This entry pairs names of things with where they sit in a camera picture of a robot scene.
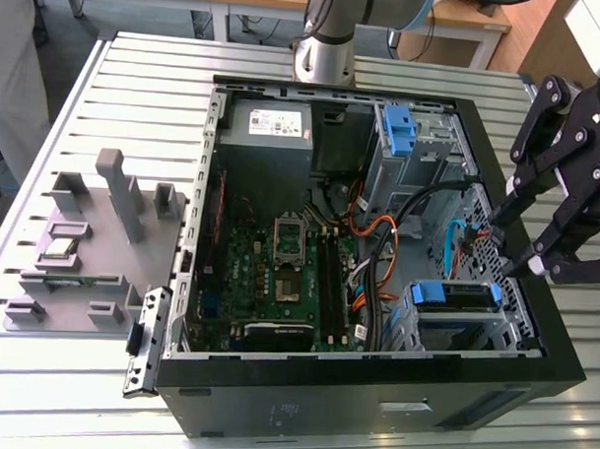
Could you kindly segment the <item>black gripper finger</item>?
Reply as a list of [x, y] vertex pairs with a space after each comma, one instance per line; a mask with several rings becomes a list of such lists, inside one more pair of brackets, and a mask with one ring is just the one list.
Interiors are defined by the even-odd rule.
[[529, 272], [548, 275], [556, 284], [600, 285], [600, 258], [581, 261], [576, 252], [591, 236], [600, 231], [600, 219], [589, 214], [590, 206], [600, 197], [600, 164], [586, 179], [568, 190], [568, 196], [555, 210], [553, 220], [536, 241], [516, 261], [503, 265], [511, 278]]
[[585, 123], [590, 90], [549, 76], [536, 94], [509, 156], [516, 169], [506, 198], [493, 211], [491, 224], [506, 227], [519, 219], [537, 197], [558, 184], [557, 170], [588, 145]]

